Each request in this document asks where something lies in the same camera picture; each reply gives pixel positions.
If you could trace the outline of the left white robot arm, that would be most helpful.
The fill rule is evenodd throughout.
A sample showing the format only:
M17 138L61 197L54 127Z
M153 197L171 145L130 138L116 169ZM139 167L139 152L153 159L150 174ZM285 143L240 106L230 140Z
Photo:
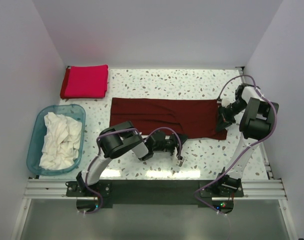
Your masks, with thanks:
M76 176L78 191L84 196L96 192L102 172L113 159L117 159L129 151L136 158L146 161L153 157L155 152L169 152L178 166L183 163L181 151L183 144L188 140L185 134L177 133L169 127L159 127L143 138L141 133L126 121L103 130L96 139L98 154Z

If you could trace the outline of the dark red t-shirt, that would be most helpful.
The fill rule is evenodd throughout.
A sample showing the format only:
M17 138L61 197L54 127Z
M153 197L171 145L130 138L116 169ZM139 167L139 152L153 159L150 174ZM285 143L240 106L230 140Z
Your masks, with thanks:
M216 100L174 100L148 98L113 98L110 126L131 121L142 134L168 127L189 139L225 140L227 130L216 131Z

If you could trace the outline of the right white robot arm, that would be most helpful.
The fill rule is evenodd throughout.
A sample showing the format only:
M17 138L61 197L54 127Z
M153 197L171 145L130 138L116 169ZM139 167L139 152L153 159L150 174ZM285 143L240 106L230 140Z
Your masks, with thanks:
M241 188L244 169L257 145L274 131L279 105L266 101L258 87L243 83L235 91L230 103L220 97L216 131L220 132L236 123L235 116L243 112L239 123L240 139L230 162L209 188L219 196L229 196Z

